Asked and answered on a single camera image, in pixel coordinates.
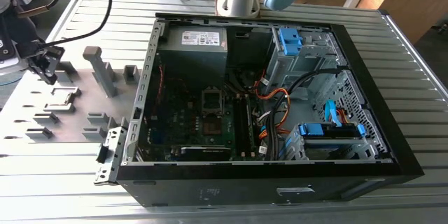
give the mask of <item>metal bracket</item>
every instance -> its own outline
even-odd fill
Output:
[[[99,169],[96,172],[95,185],[117,185],[116,177],[121,162],[124,142],[127,139],[127,129],[116,127],[107,133],[104,144],[100,145],[96,161]]]

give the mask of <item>motherboard chip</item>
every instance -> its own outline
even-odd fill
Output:
[[[203,120],[203,133],[204,135],[223,134],[223,119],[215,115],[209,115]]]

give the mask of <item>blue plastic clip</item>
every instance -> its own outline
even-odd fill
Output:
[[[284,53],[288,56],[297,56],[301,49],[301,40],[297,29],[280,28],[280,41],[284,47]]]
[[[367,135],[367,131],[365,131],[364,125],[359,124],[357,125],[357,130],[359,130],[359,133],[361,134],[361,136]]]
[[[300,135],[305,136],[307,135],[307,129],[304,125],[299,125],[299,131],[300,131]]]
[[[337,127],[341,127],[343,124],[339,121],[337,118],[337,113],[336,113],[336,104],[335,101],[328,100],[325,103],[325,121],[329,121],[329,115],[331,115],[331,120],[336,124]]]
[[[324,130],[320,123],[304,123],[299,125],[300,135],[303,136],[323,136]]]

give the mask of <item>power cable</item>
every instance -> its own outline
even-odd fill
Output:
[[[83,34],[80,36],[76,36],[73,38],[61,39],[61,40],[57,40],[57,41],[53,41],[53,42],[49,42],[49,43],[44,43],[39,47],[40,48],[51,47],[51,46],[55,46],[55,45],[61,44],[61,43],[67,43],[67,42],[71,42],[71,41],[75,41],[75,40],[79,40],[79,39],[84,39],[87,37],[92,36],[93,34],[96,34],[103,29],[103,27],[107,23],[107,20],[109,19],[111,10],[112,10],[112,0],[108,0],[105,15],[104,15],[101,24],[93,31],[91,31],[89,33]]]
[[[9,85],[9,84],[13,84],[15,82],[17,82],[17,81],[20,81],[21,80],[21,77],[17,79],[17,80],[15,80],[15,81],[9,81],[9,82],[5,82],[5,83],[0,83],[0,87],[1,86],[5,86],[5,85]]]

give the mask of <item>gray metal block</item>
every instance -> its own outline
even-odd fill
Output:
[[[129,127],[129,123],[127,121],[127,118],[121,118],[120,126],[124,127],[124,128]]]
[[[87,115],[87,120],[91,124],[107,125],[109,122],[109,117],[103,112],[89,112]]]
[[[75,111],[75,106],[72,103],[67,105],[47,105],[44,111],[72,113]]]
[[[56,70],[65,71],[67,74],[75,74],[77,72],[69,61],[60,61]]]
[[[69,79],[68,73],[64,70],[56,70],[55,74],[57,76],[57,82],[68,85],[72,84],[72,80]]]
[[[103,87],[107,97],[112,98],[116,95],[116,87],[113,86],[113,80],[109,76],[109,70],[107,70],[103,63],[101,52],[100,47],[85,47],[83,57],[92,63],[96,80]]]
[[[56,124],[59,121],[57,116],[52,112],[36,113],[33,120],[39,124]]]
[[[125,65],[123,69],[124,82],[127,84],[137,84],[140,80],[139,69],[136,65]]]
[[[107,129],[109,130],[115,127],[117,127],[117,123],[113,118],[109,118],[109,122],[107,123]]]
[[[51,91],[53,95],[52,101],[45,104],[44,111],[47,112],[69,112],[75,111],[73,99],[80,95],[77,87],[57,87]]]
[[[104,63],[104,68],[105,68],[105,71],[107,71],[107,73],[108,73],[108,75],[111,77],[111,80],[115,81],[115,72],[113,72],[113,69],[112,69],[112,66],[111,66],[109,62]],[[100,82],[99,79],[97,79],[97,77],[96,77],[96,73],[95,72],[92,72],[92,75],[93,75],[93,78],[95,78],[96,82]]]
[[[45,127],[28,128],[25,135],[31,139],[49,139],[52,137],[52,133]]]
[[[81,134],[87,139],[101,140],[105,138],[107,132],[101,127],[96,126],[83,128]]]

